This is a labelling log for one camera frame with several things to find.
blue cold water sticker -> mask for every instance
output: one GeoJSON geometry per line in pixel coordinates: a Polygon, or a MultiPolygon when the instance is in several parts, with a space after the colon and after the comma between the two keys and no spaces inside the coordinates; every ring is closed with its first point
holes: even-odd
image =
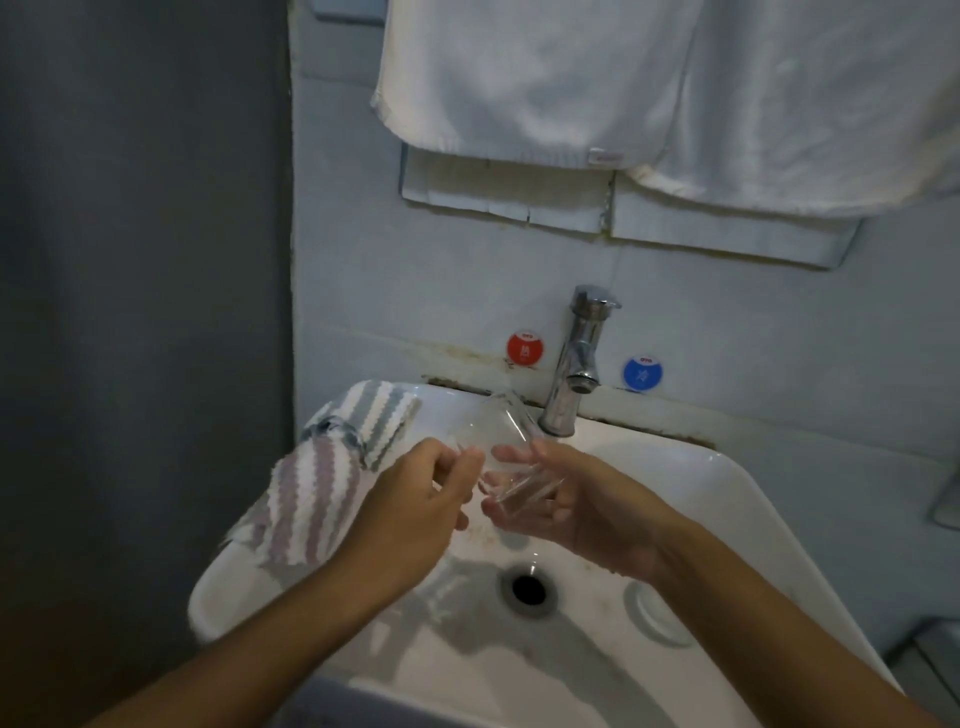
{"type": "Polygon", "coordinates": [[[653,389],[663,379],[663,367],[652,356],[638,356],[623,365],[623,383],[634,392],[653,389]]]}

hand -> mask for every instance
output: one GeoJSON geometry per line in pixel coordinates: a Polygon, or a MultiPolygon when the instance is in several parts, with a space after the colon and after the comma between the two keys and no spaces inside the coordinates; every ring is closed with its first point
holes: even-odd
{"type": "Polygon", "coordinates": [[[658,544],[685,522],[646,486],[569,445],[535,440],[529,450],[498,446],[492,453],[501,462],[541,464],[564,479],[553,497],[512,517],[485,498],[481,506],[493,525],[553,541],[623,576],[649,581],[658,544]]]}
{"type": "Polygon", "coordinates": [[[458,455],[433,438],[413,446],[376,479],[331,561],[375,582],[384,606],[400,598],[437,565],[454,529],[467,528],[460,507],[483,462],[482,450],[458,455]]]}

sink basin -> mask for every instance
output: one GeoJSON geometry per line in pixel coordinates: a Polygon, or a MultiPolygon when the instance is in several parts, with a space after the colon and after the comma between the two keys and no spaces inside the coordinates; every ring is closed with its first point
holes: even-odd
{"type": "MultiPolygon", "coordinates": [[[[423,437],[445,439],[459,413],[481,399],[409,386],[423,405],[395,456],[423,437]]],[[[567,442],[703,523],[893,681],[773,506],[730,458],[583,419],[567,442]]],[[[649,609],[637,608],[636,582],[554,544],[498,531],[478,501],[467,506],[469,529],[454,535],[437,568],[320,667],[288,712],[331,725],[758,725],[699,645],[679,647],[662,638],[662,624],[651,623],[649,609]],[[540,585],[523,582],[526,592],[512,590],[516,582],[504,574],[531,569],[542,574],[540,585]],[[550,613],[540,619],[519,614],[512,591],[541,600],[550,613]]],[[[258,568],[249,551],[230,544],[191,595],[191,624],[202,641],[214,640],[307,571],[258,568]]]]}

right hand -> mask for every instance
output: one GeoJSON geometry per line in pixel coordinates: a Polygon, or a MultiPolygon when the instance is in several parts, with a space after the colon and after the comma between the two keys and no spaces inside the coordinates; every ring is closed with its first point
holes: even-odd
{"type": "Polygon", "coordinates": [[[492,454],[501,462],[541,464],[564,479],[553,497],[514,516],[485,498],[481,506],[493,525],[553,541],[623,576],[650,581],[658,545],[686,522],[646,486],[569,445],[535,440],[529,450],[498,446],[492,454]]]}

chrome faucet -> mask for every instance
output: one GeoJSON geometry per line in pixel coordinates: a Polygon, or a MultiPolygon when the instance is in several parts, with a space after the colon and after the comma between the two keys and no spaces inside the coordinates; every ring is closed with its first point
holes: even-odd
{"type": "Polygon", "coordinates": [[[540,415],[540,428],[547,434],[555,437],[573,434],[580,397],[600,386],[594,354],[603,323],[619,307],[620,301],[599,285],[578,285],[573,292],[570,302],[573,324],[540,415]]]}

